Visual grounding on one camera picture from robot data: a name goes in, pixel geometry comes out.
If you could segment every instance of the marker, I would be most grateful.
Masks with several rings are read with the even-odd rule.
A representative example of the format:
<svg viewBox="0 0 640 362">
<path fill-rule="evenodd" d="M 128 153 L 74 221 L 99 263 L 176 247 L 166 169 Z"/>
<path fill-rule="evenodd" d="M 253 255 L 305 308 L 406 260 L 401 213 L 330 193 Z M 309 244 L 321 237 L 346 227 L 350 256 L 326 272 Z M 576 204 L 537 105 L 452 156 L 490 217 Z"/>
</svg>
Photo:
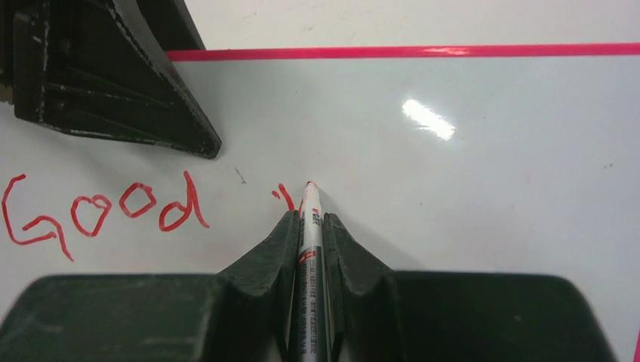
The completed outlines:
<svg viewBox="0 0 640 362">
<path fill-rule="evenodd" d="M 318 186 L 309 181 L 300 206 L 300 241 L 296 261 L 288 361 L 327 362 L 331 360 L 321 215 Z"/>
</svg>

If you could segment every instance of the scuffed black object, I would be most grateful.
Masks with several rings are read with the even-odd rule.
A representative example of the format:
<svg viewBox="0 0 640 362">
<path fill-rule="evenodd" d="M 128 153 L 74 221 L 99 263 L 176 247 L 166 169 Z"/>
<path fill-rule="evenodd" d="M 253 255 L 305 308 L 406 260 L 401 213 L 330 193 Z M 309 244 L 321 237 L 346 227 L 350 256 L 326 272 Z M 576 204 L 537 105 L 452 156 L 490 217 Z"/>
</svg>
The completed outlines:
<svg viewBox="0 0 640 362">
<path fill-rule="evenodd" d="M 393 271 L 336 215 L 323 228 L 334 361 L 614 361 L 561 278 Z M 43 278 L 0 327 L 0 360 L 284 359 L 299 233 L 287 212 L 218 275 Z"/>
<path fill-rule="evenodd" d="M 221 141 L 165 51 L 203 49 L 183 0 L 0 0 L 18 118 L 214 158 Z"/>
</svg>

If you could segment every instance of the black mark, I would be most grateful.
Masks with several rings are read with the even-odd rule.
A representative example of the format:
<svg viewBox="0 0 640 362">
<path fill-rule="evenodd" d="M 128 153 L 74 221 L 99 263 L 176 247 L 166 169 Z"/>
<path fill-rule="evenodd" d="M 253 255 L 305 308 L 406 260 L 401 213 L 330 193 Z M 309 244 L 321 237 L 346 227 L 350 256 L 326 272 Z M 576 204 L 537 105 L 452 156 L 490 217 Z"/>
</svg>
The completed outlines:
<svg viewBox="0 0 640 362">
<path fill-rule="evenodd" d="M 237 167 L 234 167 L 233 169 L 234 169 L 234 170 L 235 170 L 235 172 L 238 174 L 238 176 L 240 176 L 240 179 L 242 180 L 242 185 L 246 185 L 246 184 L 247 184 L 247 182 L 245 181 L 245 178 L 244 178 L 244 177 L 242 177 L 242 175 L 240 174 L 240 171 L 238 171 L 238 168 L 237 168 Z"/>
</svg>

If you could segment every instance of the red letter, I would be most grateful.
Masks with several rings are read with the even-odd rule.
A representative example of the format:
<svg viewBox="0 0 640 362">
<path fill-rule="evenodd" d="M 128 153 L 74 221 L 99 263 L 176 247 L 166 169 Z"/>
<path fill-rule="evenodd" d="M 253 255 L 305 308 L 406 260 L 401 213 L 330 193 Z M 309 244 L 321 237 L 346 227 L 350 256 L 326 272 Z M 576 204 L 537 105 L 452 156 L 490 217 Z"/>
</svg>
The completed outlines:
<svg viewBox="0 0 640 362">
<path fill-rule="evenodd" d="M 135 213 L 132 213 L 127 208 L 127 205 L 125 205 L 125 201 L 129 198 L 129 195 L 131 195 L 132 192 L 136 191 L 136 189 L 142 189 L 146 193 L 146 196 L 149 198 L 149 203 L 144 205 L 143 208 L 141 208 L 140 210 L 136 211 Z M 151 190 L 150 186 L 147 186 L 147 185 L 145 185 L 143 183 L 135 183 L 135 184 L 129 186 L 127 191 L 125 191 L 125 193 L 122 194 L 122 197 L 120 198 L 119 204 L 120 204 L 120 208 L 122 209 L 122 212 L 125 213 L 126 216 L 129 216 L 130 218 L 135 219 L 135 218 L 139 217 L 140 215 L 142 215 L 143 213 L 149 211 L 150 208 L 154 207 L 155 204 L 158 203 L 155 200 L 155 196 L 153 196 L 152 191 L 153 190 Z"/>
<path fill-rule="evenodd" d="M 80 225 L 80 222 L 78 221 L 78 215 L 76 215 L 75 213 L 75 210 L 78 208 L 78 204 L 80 204 L 81 201 L 87 201 L 89 204 L 94 205 L 98 209 L 102 209 L 102 214 L 98 218 L 98 222 L 96 223 L 92 232 L 88 232 L 87 230 L 85 230 L 85 228 L 82 227 L 82 225 Z M 92 238 L 98 235 L 98 232 L 100 232 L 100 228 L 102 227 L 104 219 L 109 214 L 110 210 L 111 201 L 109 201 L 109 199 L 104 197 L 103 195 L 95 195 L 92 198 L 88 198 L 86 196 L 78 196 L 77 198 L 75 198 L 73 204 L 71 205 L 71 220 L 73 220 L 73 225 L 75 225 L 75 228 L 78 229 L 79 232 L 81 232 L 84 236 Z"/>
<path fill-rule="evenodd" d="M 66 249 L 66 242 L 64 241 L 64 233 L 62 231 L 62 226 L 60 226 L 59 222 L 56 221 L 56 219 L 50 216 L 44 216 L 44 215 L 38 216 L 32 222 L 29 222 L 28 224 L 23 226 L 22 230 L 27 232 L 29 231 L 30 228 L 38 225 L 40 222 L 47 221 L 47 222 L 50 222 L 51 225 L 54 226 L 54 228 L 56 228 L 57 234 L 55 232 L 48 232 L 45 235 L 31 238 L 25 241 L 19 241 L 14 236 L 14 230 L 11 228 L 11 222 L 9 221 L 9 210 L 7 209 L 7 199 L 9 198 L 9 193 L 11 193 L 11 190 L 14 187 L 14 184 L 25 178 L 26 176 L 22 174 L 11 179 L 11 181 L 9 181 L 9 186 L 7 186 L 7 189 L 5 189 L 5 194 L 2 197 L 2 215 L 5 217 L 5 225 L 7 226 L 7 232 L 9 234 L 9 238 L 11 239 L 11 241 L 13 241 L 18 245 L 29 245 L 29 244 L 37 243 L 38 241 L 45 241 L 48 239 L 59 237 L 60 248 L 62 249 L 62 252 L 69 260 L 73 261 L 73 258 L 71 257 L 71 253 L 69 253 L 69 251 Z"/>
<path fill-rule="evenodd" d="M 189 172 L 184 171 L 184 179 L 186 180 L 186 207 L 184 207 L 180 202 L 175 201 L 165 206 L 164 209 L 162 209 L 162 212 L 160 213 L 159 223 L 160 223 L 160 230 L 163 232 L 170 232 L 171 230 L 175 230 L 178 226 L 182 225 L 183 222 L 185 222 L 185 220 L 189 218 L 189 215 L 191 215 L 191 210 L 194 210 L 194 209 L 195 209 L 195 217 L 198 218 L 200 225 L 204 226 L 205 228 L 209 228 L 209 225 L 207 224 L 205 219 L 202 217 L 202 214 L 200 213 L 200 205 L 198 204 L 198 194 L 195 190 L 195 185 L 191 180 L 191 176 L 189 175 Z M 166 226 L 165 218 L 167 217 L 167 214 L 169 213 L 169 211 L 171 211 L 174 208 L 177 208 L 178 210 L 182 211 L 183 214 L 173 224 Z"/>
</svg>

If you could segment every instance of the white marker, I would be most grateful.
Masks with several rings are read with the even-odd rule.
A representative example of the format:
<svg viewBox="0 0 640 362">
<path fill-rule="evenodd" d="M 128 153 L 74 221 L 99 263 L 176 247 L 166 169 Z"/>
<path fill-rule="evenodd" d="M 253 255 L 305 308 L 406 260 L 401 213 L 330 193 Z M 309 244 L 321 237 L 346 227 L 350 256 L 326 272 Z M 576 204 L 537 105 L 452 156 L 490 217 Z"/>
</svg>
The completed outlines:
<svg viewBox="0 0 640 362">
<path fill-rule="evenodd" d="M 289 361 L 331 360 L 323 249 L 320 194 L 318 186 L 309 181 L 300 205 L 300 243 L 289 333 Z"/>
</svg>

